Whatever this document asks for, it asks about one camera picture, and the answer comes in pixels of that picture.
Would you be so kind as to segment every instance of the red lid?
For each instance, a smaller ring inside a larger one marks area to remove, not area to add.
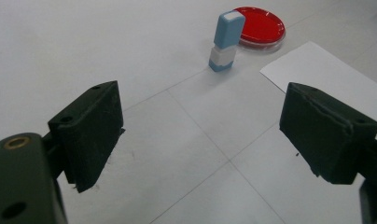
[[[238,7],[245,16],[244,29],[241,38],[255,43],[277,42],[285,36],[285,26],[271,12],[257,7]]]

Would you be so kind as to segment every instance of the white paper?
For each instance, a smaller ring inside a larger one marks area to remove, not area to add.
[[[284,92],[289,82],[312,86],[377,120],[377,83],[313,42],[290,51],[260,72]]]

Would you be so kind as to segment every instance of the blue block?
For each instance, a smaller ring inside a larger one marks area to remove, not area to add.
[[[226,70],[228,68],[231,68],[233,62],[234,61],[230,62],[229,64],[227,64],[225,66],[223,66],[223,65],[217,65],[217,64],[213,63],[212,60],[209,60],[209,67],[211,67],[212,70],[214,70],[215,72],[220,72],[220,71]]]
[[[218,17],[215,44],[224,49],[237,45],[244,29],[244,15],[238,11],[230,11]]]

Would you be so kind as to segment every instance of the red dish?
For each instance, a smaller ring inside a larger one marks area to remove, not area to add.
[[[274,14],[257,7],[238,7],[245,16],[240,44],[253,49],[278,47],[286,35],[284,23]]]

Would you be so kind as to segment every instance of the table surface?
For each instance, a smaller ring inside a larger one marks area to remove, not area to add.
[[[217,17],[244,6],[280,17],[284,45],[238,49],[214,73]],[[285,94],[259,72],[307,41],[377,82],[377,0],[0,1],[0,139],[46,134],[117,80],[127,132],[92,189],[59,177],[70,223],[359,224],[363,178],[312,174],[279,131]]]

